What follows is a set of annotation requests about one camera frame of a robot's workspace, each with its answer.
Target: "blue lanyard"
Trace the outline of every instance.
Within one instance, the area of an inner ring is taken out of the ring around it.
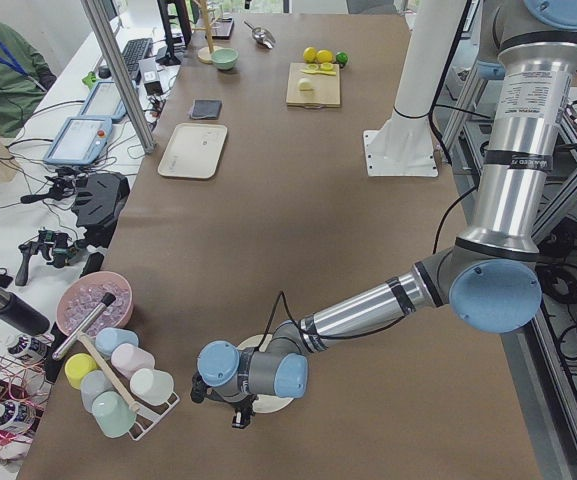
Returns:
[[[27,77],[28,72],[26,72],[26,70],[24,70],[24,67],[22,67],[20,65],[20,63],[15,58],[15,56],[12,53],[10,53],[10,50],[8,50],[8,47],[6,47],[6,45],[4,45],[1,40],[0,40],[0,48],[6,54],[8,59],[10,60],[10,61],[8,61],[5,58],[0,57],[0,63],[3,63],[4,65],[7,65],[8,67],[12,68],[19,75]]]

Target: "wooden board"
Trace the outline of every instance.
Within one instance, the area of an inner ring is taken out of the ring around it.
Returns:
[[[286,92],[286,103],[298,107],[303,106],[324,106],[341,107],[341,87],[339,65],[333,65],[337,75],[312,75],[301,72],[306,68],[305,63],[291,63],[288,75],[288,90]],[[314,90],[301,91],[297,84],[302,78],[308,78]]]

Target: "person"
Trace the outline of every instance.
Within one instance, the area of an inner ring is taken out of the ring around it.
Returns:
[[[0,136],[13,138],[56,81],[44,57],[0,22]]]

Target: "green sweater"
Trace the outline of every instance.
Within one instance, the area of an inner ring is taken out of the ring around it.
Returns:
[[[40,74],[50,72],[41,54],[1,22],[0,41],[35,80],[39,80]],[[1,48],[0,57],[10,62]],[[16,136],[43,97],[44,92],[34,82],[0,63],[0,136]]]

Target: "keyboard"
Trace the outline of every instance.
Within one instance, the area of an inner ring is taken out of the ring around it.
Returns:
[[[150,55],[152,49],[152,38],[135,38],[128,40],[121,52],[128,69],[128,75],[135,83],[139,83],[141,72],[139,71],[139,60],[143,60]]]

